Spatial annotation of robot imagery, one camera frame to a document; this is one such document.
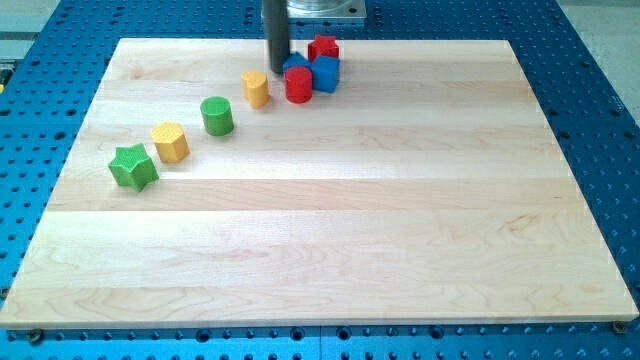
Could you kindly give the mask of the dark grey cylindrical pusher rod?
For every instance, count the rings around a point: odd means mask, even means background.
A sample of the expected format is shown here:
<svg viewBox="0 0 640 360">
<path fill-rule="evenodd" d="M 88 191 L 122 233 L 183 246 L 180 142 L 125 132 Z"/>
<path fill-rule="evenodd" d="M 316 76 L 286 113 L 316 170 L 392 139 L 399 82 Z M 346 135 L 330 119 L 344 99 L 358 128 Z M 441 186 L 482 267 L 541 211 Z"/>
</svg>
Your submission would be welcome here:
<svg viewBox="0 0 640 360">
<path fill-rule="evenodd" d="M 271 70 L 284 73 L 284 63 L 290 56 L 290 29 L 286 0 L 262 1 L 264 32 Z"/>
</svg>

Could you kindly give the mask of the silver robot base flange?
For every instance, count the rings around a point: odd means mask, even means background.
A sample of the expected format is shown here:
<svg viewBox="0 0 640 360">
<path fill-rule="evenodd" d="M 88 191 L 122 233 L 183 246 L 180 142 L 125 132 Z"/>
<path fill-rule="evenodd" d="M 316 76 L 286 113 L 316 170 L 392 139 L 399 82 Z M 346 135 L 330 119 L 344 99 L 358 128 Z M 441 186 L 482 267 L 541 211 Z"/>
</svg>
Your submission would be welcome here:
<svg viewBox="0 0 640 360">
<path fill-rule="evenodd" d="M 298 19 L 363 20 L 365 0 L 288 0 L 289 16 Z"/>
</svg>

